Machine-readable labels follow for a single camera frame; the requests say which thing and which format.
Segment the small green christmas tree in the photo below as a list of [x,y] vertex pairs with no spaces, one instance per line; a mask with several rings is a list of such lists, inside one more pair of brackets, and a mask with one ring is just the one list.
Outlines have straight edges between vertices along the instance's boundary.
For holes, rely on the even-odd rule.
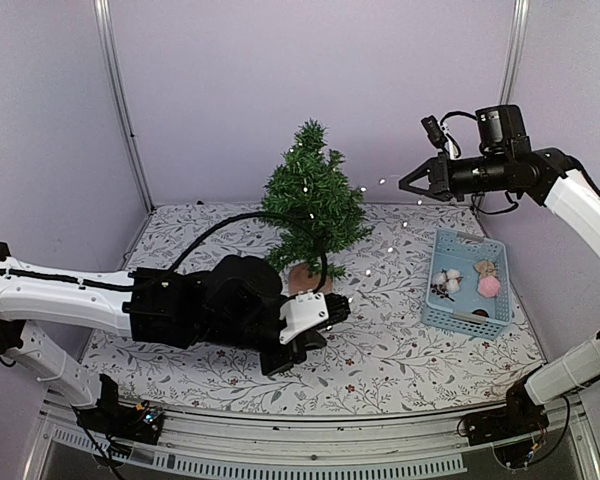
[[321,260],[317,237],[327,254],[343,252],[368,239],[373,227],[362,208],[364,193],[350,185],[342,171],[345,155],[327,146],[327,127],[308,119],[294,133],[265,185],[263,211],[281,214],[301,228],[271,220],[280,229],[281,242],[266,254],[278,272],[290,273],[289,285],[300,291],[317,286]]

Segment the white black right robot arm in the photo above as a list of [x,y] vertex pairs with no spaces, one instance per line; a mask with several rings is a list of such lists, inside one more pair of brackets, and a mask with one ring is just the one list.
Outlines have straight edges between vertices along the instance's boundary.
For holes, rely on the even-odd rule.
[[[480,154],[454,159],[434,117],[421,123],[436,156],[402,177],[399,189],[438,201],[504,191],[528,195],[569,225],[600,258],[600,190],[582,164],[556,148],[534,150],[516,105],[477,110]],[[548,427],[545,404],[600,380],[600,330],[558,359],[514,383],[503,407],[464,417],[471,444],[505,439]]]

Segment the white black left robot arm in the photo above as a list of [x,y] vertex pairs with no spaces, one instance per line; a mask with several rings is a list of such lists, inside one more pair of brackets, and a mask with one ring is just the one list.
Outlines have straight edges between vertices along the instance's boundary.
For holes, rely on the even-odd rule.
[[319,329],[335,319],[320,289],[287,297],[264,260],[228,255],[189,274],[137,268],[83,273],[53,270],[11,256],[0,242],[0,356],[31,368],[71,405],[89,409],[108,434],[128,412],[99,380],[42,331],[41,322],[84,326],[135,342],[187,349],[197,342],[261,355],[263,374],[283,372],[322,347]]

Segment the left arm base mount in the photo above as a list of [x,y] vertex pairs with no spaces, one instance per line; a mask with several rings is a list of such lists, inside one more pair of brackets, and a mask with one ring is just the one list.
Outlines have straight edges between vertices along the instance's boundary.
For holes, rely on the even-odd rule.
[[164,425],[164,410],[144,401],[136,406],[116,404],[74,409],[77,424],[104,434],[108,439],[123,439],[157,445]]

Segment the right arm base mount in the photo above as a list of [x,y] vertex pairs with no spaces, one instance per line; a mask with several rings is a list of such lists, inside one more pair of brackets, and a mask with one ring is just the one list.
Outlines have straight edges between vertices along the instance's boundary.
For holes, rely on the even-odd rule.
[[490,444],[500,465],[510,470],[530,465],[544,445],[549,419],[542,407],[530,413],[509,414],[506,407],[464,415],[456,431],[470,446]]

